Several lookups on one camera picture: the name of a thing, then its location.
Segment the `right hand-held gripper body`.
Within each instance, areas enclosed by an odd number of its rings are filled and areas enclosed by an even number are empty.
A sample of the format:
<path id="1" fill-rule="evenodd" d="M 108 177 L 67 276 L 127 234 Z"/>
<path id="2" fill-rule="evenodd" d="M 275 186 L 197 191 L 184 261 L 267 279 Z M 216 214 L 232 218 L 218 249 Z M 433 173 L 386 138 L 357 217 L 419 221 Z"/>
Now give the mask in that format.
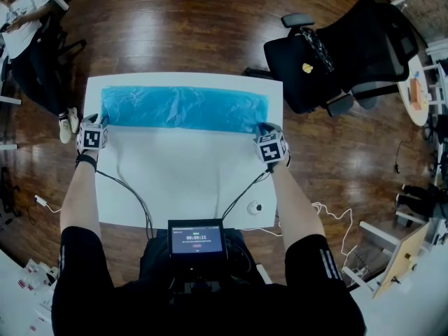
<path id="1" fill-rule="evenodd" d="M 270 122 L 264 122 L 264 124 L 266 135 L 257 137 L 255 134 L 253 140 L 258 159 L 267 166 L 267 172 L 273 172 L 278 164 L 289 168 L 291 152 L 282 128 Z"/>

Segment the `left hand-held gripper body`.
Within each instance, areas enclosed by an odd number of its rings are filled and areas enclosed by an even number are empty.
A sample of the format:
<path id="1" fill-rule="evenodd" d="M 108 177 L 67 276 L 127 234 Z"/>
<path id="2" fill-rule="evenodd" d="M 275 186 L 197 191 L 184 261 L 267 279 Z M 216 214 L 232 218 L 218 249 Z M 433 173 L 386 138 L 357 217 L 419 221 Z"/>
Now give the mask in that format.
<path id="1" fill-rule="evenodd" d="M 78 154 L 85 151 L 100 151 L 106 145 L 108 139 L 108 125 L 102 126 L 101 120 L 97 122 L 97 113 L 84 117 L 79 125 L 76 137 L 76 148 Z"/>

